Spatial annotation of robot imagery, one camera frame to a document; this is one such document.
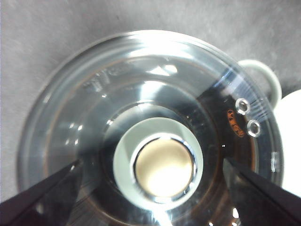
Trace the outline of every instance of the white handle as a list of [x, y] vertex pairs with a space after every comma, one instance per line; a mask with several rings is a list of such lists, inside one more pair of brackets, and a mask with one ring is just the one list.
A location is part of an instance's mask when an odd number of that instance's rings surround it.
[[278, 102], [282, 98], [282, 89], [280, 82], [275, 75], [275, 73], [270, 69], [267, 65], [264, 63], [258, 61], [258, 60], [241, 60], [238, 62], [238, 64], [243, 68], [251, 68], [255, 69], [264, 75], [264, 77], [269, 82], [269, 85], [271, 87], [271, 105], [273, 108], [276, 107]]

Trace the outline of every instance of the glass lid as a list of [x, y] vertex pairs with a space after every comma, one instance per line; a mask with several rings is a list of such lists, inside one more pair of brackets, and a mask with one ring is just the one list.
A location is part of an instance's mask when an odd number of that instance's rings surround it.
[[69, 225], [236, 226], [225, 157], [281, 184], [267, 98], [215, 47], [138, 31], [95, 43], [56, 71], [24, 128], [18, 182], [24, 190], [80, 159]]

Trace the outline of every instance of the gray countertop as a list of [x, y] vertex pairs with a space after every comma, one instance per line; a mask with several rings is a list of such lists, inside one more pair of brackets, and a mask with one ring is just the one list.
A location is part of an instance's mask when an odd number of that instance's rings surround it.
[[1, 201], [18, 192], [22, 127], [51, 72], [108, 35], [143, 29], [192, 35], [236, 60], [266, 63], [284, 96], [301, 89], [299, 0], [3, 0], [1, 25]]

